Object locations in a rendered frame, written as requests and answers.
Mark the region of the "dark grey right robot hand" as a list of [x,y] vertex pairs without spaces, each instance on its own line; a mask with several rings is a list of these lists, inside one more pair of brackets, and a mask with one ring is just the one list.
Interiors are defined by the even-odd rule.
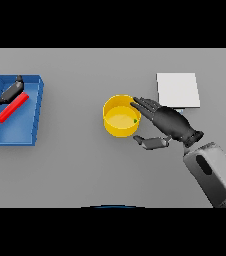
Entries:
[[202,131],[195,130],[182,114],[157,101],[134,97],[130,105],[165,135],[165,138],[148,139],[135,135],[133,139],[146,150],[166,148],[170,140],[181,142],[185,148],[190,148],[204,135]]

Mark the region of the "red beaker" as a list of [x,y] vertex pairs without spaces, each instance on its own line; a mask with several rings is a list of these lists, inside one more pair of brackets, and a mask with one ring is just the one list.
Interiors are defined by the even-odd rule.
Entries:
[[6,121],[28,99],[29,95],[25,92],[22,92],[17,96],[2,112],[0,112],[0,123]]

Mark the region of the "yellow bowl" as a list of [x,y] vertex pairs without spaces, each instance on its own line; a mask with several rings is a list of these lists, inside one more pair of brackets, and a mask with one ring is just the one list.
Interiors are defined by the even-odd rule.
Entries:
[[114,137],[126,138],[133,135],[139,127],[141,113],[132,107],[133,98],[119,94],[109,98],[103,106],[103,125]]

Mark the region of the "pale square scale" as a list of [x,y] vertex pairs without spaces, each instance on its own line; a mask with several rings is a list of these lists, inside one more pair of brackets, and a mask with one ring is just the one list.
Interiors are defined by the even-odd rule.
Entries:
[[158,100],[172,108],[199,108],[200,99],[194,73],[157,73]]

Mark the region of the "blue tray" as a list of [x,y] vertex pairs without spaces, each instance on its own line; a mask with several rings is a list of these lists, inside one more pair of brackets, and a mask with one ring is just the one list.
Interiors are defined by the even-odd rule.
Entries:
[[40,75],[23,75],[29,98],[0,124],[0,146],[34,146],[37,140],[44,83]]

